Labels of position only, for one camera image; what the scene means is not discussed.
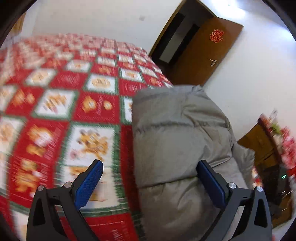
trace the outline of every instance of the blue gripper pad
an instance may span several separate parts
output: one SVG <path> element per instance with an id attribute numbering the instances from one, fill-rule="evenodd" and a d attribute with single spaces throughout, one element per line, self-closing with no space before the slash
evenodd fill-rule
<path id="1" fill-rule="evenodd" d="M 76 190 L 74 204 L 77 210 L 79 210 L 81 207 L 84 207 L 87 204 L 91 194 L 93 193 L 96 185 L 98 184 L 103 174 L 103 168 L 103 163 L 101 161 L 98 161 L 91 169 L 91 171 L 88 173 L 88 175 L 85 177 L 82 184 Z"/>
<path id="2" fill-rule="evenodd" d="M 208 163 L 204 162 L 206 161 L 202 160 L 199 161 L 197 164 L 196 171 L 198 178 L 202 182 L 214 206 L 217 208 L 224 208 L 226 206 L 226 196 L 228 195 L 228 193 L 227 195 L 225 194 L 225 191 L 216 180 L 218 175 L 220 176 L 219 178 L 223 179 L 223 177 L 220 174 L 214 172 L 214 170 L 209 166 Z"/>

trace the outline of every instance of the checkered quilt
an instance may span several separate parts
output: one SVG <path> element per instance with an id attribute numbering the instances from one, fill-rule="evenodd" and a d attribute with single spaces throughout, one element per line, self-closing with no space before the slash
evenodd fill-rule
<path id="1" fill-rule="evenodd" d="M 2 51 L 0 64 L 0 211 L 17 236 L 26 240 L 39 185 L 73 181 L 100 159 L 104 173 L 83 216 L 101 241 L 144 240 L 131 97 L 172 86 L 145 50 L 87 35 L 37 36 Z"/>

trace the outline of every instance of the white wall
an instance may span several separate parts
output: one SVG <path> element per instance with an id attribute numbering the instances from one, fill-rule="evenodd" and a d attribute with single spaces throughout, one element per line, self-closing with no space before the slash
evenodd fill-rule
<path id="1" fill-rule="evenodd" d="M 290 32 L 261 0 L 248 1 L 256 12 L 230 7 L 224 0 L 201 1 L 218 17 L 244 26 L 205 84 L 208 96 L 229 118 L 235 137 L 241 138 L 261 113 L 269 115 L 273 108 L 279 111 L 280 125 L 296 136 L 296 42 Z"/>
<path id="2" fill-rule="evenodd" d="M 35 25 L 37 14 L 42 6 L 43 0 L 38 0 L 35 2 L 26 12 L 24 23 L 22 26 L 21 37 L 30 37 L 33 33 L 33 28 Z"/>
<path id="3" fill-rule="evenodd" d="M 181 0 L 45 0 L 33 35 L 81 33 L 132 42 L 150 51 Z"/>

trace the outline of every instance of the open door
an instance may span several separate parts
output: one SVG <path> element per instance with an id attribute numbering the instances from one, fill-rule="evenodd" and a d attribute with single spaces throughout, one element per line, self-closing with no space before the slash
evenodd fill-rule
<path id="1" fill-rule="evenodd" d="M 223 60 L 243 26 L 222 18 L 207 20 L 169 73 L 175 84 L 203 85 Z"/>

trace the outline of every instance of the metal screw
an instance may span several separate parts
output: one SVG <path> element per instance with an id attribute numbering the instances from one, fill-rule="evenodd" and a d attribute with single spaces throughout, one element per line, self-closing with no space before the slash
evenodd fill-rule
<path id="1" fill-rule="evenodd" d="M 228 183 L 228 186 L 231 188 L 231 189 L 235 189 L 237 187 L 237 185 L 235 183 Z"/>
<path id="2" fill-rule="evenodd" d="M 70 188 L 72 186 L 72 182 L 66 182 L 65 184 L 64 184 L 64 187 L 65 188 Z"/>
<path id="3" fill-rule="evenodd" d="M 262 192 L 263 191 L 263 188 L 261 186 L 257 186 L 256 189 L 257 189 L 258 192 Z"/>
<path id="4" fill-rule="evenodd" d="M 37 190 L 38 190 L 38 191 L 42 191 L 43 188 L 44 188 L 44 186 L 40 185 L 39 187 L 37 187 Z"/>

